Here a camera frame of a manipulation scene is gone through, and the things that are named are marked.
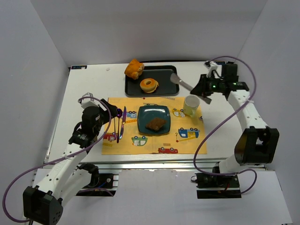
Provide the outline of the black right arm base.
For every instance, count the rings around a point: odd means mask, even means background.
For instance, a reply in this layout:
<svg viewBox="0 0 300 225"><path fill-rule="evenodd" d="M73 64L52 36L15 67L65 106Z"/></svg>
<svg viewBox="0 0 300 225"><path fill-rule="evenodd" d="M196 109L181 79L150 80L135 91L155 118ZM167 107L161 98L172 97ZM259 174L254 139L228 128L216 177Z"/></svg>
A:
<svg viewBox="0 0 300 225"><path fill-rule="evenodd" d="M240 183L235 176L212 176L196 173L191 177L196 184L198 199L235 199L241 198Z"/></svg>

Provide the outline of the orange bread roll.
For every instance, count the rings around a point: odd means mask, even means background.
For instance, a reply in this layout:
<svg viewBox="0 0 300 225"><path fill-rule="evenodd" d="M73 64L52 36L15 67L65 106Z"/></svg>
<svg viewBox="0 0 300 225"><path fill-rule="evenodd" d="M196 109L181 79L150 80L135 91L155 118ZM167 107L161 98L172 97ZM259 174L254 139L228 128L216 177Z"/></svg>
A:
<svg viewBox="0 0 300 225"><path fill-rule="evenodd" d="M144 67L145 65L143 63L139 62L137 59L132 59L126 67L124 74L133 80L137 80L142 74Z"/></svg>

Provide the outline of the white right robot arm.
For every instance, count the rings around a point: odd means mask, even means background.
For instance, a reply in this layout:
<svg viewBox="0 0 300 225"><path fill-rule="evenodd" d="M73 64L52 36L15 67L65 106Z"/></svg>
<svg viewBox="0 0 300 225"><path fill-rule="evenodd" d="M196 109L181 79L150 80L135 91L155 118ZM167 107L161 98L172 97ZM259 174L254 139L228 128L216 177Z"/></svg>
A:
<svg viewBox="0 0 300 225"><path fill-rule="evenodd" d="M223 65L221 75L216 72L216 62L207 61L204 65L208 72L200 76L190 93L208 104L211 103L211 94L221 93L234 109L230 117L237 116L243 132L235 145L234 154L217 163L211 175L231 176L248 170L252 165L270 164L275 155L279 131L270 128L261 118L251 101L253 93L245 82L239 81L237 65Z"/></svg>

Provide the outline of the metal serving tongs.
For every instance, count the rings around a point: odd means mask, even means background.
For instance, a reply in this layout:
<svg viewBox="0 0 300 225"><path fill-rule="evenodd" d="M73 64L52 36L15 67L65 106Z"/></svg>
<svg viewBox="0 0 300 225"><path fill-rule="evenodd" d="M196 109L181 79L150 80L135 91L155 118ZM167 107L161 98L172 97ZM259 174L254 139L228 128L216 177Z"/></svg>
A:
<svg viewBox="0 0 300 225"><path fill-rule="evenodd" d="M174 84L178 84L178 85L182 86L183 88L187 89L190 92L193 90L193 87L190 86L189 84L187 84L186 82L184 82L176 73L171 74L170 81ZM194 94L194 95L198 96L205 103L207 103L209 105L211 104L212 99L210 99L208 97L203 97L200 94Z"/></svg>

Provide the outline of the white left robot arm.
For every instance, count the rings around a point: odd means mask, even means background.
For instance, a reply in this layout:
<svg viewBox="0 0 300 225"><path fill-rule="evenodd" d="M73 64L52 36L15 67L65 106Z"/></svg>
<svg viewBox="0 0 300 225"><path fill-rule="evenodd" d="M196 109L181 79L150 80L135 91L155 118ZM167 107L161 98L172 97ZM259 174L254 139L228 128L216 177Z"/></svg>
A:
<svg viewBox="0 0 300 225"><path fill-rule="evenodd" d="M118 108L101 99L82 97L82 120L76 124L63 152L47 175L34 187L23 192L24 216L42 225L55 225L60 220L64 206L83 187L95 185L99 178L98 167L80 162L99 141L104 124L117 116Z"/></svg>

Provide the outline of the dark brown bread piece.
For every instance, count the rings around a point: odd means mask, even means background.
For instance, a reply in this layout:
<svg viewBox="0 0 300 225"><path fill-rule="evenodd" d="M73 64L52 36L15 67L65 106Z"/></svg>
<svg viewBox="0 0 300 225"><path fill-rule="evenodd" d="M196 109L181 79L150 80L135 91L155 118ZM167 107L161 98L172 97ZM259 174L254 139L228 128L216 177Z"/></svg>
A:
<svg viewBox="0 0 300 225"><path fill-rule="evenodd" d="M154 118L146 124L146 128L154 131L159 131L165 124L166 120L162 118Z"/></svg>

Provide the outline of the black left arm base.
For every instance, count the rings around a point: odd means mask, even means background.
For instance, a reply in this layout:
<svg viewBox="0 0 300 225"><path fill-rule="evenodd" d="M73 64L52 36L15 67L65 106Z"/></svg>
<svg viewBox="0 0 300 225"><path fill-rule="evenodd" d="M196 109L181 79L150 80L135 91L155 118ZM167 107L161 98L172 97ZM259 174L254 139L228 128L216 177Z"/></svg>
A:
<svg viewBox="0 0 300 225"><path fill-rule="evenodd" d="M83 171L91 176L90 182L76 196L112 197L115 195L119 180L118 174L101 172L98 166L91 163L78 165L73 174Z"/></svg>

